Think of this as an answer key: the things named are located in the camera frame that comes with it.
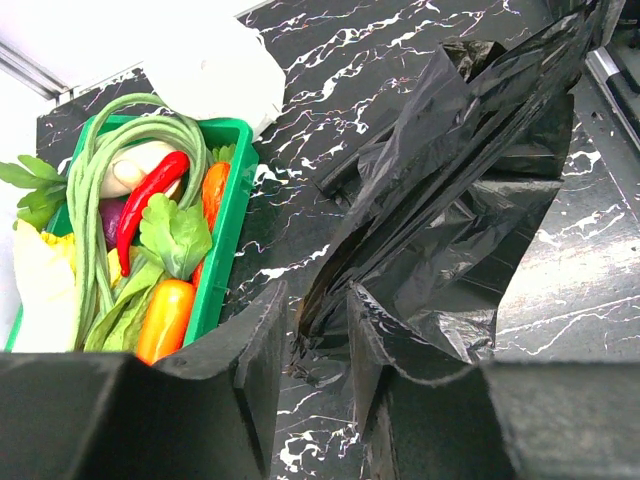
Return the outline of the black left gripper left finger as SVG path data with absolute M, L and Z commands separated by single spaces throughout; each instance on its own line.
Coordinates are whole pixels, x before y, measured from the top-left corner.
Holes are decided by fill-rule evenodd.
M 288 286 L 147 365 L 123 353 L 1 358 L 5 479 L 265 479 Z

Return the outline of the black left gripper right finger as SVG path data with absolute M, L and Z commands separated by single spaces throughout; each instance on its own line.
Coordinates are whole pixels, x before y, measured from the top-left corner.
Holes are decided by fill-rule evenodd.
M 376 479 L 635 479 L 635 362 L 462 362 L 347 296 L 355 416 Z

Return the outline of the black trash bag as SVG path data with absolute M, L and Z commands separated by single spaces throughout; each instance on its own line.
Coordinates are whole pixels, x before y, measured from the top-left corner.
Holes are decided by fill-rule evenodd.
M 607 1 L 559 1 L 513 48 L 448 38 L 394 120 L 354 158 L 350 206 L 301 302 L 288 373 L 313 385 L 355 356 L 348 304 L 403 370 L 412 348 L 461 368 L 491 353 L 498 306 L 562 184 L 572 88 Z

